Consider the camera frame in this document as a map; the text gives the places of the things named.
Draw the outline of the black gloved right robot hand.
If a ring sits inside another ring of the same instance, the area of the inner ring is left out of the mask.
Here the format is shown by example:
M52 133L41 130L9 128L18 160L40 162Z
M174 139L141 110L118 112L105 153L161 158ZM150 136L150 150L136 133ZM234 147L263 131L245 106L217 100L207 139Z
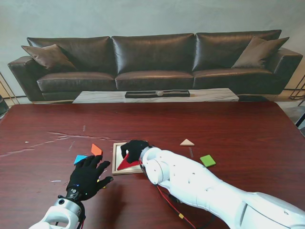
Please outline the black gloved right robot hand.
M121 154L127 163L131 164L139 160L142 151L149 146L147 141L131 140L121 146Z

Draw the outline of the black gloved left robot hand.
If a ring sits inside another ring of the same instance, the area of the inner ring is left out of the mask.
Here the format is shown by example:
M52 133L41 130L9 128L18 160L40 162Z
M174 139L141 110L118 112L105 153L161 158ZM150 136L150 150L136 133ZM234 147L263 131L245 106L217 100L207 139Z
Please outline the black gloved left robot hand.
M113 177L99 179L110 164L110 161L102 161L102 155L89 156L79 161L66 187L66 198L80 202L94 197L99 190L113 181Z

